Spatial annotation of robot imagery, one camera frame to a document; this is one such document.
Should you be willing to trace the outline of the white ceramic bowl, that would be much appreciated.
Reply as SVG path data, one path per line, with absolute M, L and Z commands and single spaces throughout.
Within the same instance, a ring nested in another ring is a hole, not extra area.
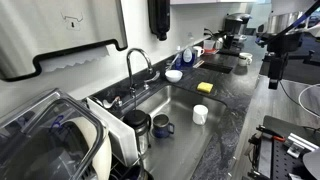
M 183 73 L 179 70 L 168 70 L 165 76 L 169 82 L 175 83 L 182 78 Z

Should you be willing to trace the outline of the yellow kitchen sponge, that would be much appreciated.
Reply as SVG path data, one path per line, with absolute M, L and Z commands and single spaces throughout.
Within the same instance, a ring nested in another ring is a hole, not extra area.
M 201 82 L 197 86 L 197 90 L 205 93 L 210 93 L 213 88 L 211 83 Z

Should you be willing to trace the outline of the dish brush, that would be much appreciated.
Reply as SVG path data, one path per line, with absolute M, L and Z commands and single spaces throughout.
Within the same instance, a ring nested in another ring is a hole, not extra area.
M 169 66 L 166 68 L 166 71 L 171 70 L 172 66 L 174 65 L 175 61 L 178 59 L 179 54 L 175 56 L 175 58 L 172 60 L 172 62 L 169 64 Z

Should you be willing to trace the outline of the stainless steel sink basin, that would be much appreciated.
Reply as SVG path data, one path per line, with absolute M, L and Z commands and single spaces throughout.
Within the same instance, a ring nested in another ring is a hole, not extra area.
M 193 122 L 193 107 L 204 105 L 209 112 L 204 125 Z M 175 125 L 166 138 L 150 137 L 151 148 L 144 158 L 145 169 L 154 180 L 190 180 L 215 133 L 226 105 L 176 86 L 165 86 L 137 106 L 151 118 L 165 114 Z

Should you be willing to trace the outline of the blue dish soap bottle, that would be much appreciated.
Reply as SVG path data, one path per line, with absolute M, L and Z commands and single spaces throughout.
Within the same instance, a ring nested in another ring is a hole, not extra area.
M 194 54 L 191 47 L 186 48 L 183 51 L 183 65 L 191 67 L 194 63 Z

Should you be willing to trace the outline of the white cup in sink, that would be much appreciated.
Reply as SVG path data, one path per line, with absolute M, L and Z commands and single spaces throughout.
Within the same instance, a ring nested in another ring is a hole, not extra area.
M 198 104 L 193 107 L 193 122 L 197 125 L 204 125 L 208 115 L 208 108 Z

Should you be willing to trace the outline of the white mug near soap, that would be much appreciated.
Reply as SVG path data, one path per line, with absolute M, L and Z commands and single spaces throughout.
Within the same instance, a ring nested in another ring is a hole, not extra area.
M 198 57 L 204 54 L 204 49 L 201 46 L 194 46 L 193 49 L 196 51 Z

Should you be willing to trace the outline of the white cutting board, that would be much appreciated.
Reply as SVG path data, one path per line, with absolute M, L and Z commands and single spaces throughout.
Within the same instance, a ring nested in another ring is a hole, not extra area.
M 90 98 L 86 101 L 89 109 L 108 126 L 113 155 L 123 165 L 132 166 L 138 160 L 135 131 Z

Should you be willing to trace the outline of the clear measuring cup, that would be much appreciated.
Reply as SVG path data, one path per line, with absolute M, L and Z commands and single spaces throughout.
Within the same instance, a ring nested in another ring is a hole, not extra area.
M 205 51 L 211 51 L 214 46 L 214 41 L 213 40 L 205 40 L 203 42 L 203 48 Z

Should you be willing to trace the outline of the white plate in rack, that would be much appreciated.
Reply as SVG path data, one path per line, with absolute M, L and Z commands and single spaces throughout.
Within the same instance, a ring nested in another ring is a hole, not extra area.
M 73 118 L 71 122 L 75 123 L 79 128 L 87 145 L 92 147 L 97 137 L 97 131 L 94 125 L 84 117 Z M 97 174 L 98 180 L 109 180 L 112 165 L 112 148 L 108 135 L 108 127 L 105 124 L 102 124 L 102 127 L 104 135 L 103 143 L 92 159 L 92 166 Z

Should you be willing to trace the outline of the white mug on counter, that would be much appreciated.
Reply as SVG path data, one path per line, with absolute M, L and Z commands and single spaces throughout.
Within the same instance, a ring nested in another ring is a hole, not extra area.
M 251 53 L 241 52 L 238 57 L 238 64 L 240 66 L 247 66 L 252 63 L 253 55 Z

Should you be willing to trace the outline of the black coffee machine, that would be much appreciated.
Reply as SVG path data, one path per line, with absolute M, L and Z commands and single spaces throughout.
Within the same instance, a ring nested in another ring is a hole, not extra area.
M 224 31 L 232 34 L 235 40 L 244 41 L 243 31 L 251 18 L 247 13 L 229 14 L 224 19 Z

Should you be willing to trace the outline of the clear plastic storage container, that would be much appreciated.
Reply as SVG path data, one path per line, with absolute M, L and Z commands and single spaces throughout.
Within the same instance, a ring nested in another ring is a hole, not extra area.
M 97 131 L 89 147 L 71 119 Z M 45 91 L 1 118 L 0 180 L 98 180 L 92 159 L 103 143 L 99 118 L 59 89 Z

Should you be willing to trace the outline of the black perforated breadboard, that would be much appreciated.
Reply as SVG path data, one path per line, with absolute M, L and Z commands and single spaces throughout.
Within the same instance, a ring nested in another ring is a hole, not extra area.
M 318 128 L 265 116 L 248 142 L 253 180 L 319 180 Z

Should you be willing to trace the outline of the black wall soap dispenser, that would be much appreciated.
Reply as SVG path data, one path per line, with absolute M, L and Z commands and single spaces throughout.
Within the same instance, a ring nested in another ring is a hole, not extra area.
M 147 2 L 150 30 L 160 41 L 165 41 L 170 30 L 170 0 L 147 0 Z

